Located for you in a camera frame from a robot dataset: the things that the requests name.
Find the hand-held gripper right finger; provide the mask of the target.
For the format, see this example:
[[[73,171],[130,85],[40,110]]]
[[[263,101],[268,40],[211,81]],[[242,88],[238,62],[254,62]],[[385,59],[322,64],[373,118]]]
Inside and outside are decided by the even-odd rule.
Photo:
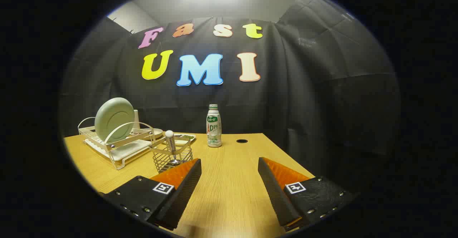
[[[320,222],[356,197],[326,177],[309,178],[265,157],[259,158],[257,171],[285,231]]]

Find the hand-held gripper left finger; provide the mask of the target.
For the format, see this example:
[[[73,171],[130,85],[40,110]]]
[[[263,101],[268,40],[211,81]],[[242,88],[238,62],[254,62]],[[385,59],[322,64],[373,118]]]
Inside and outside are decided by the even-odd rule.
[[[201,177],[201,159],[193,159],[151,178],[135,176],[100,195],[144,222],[173,231]]]

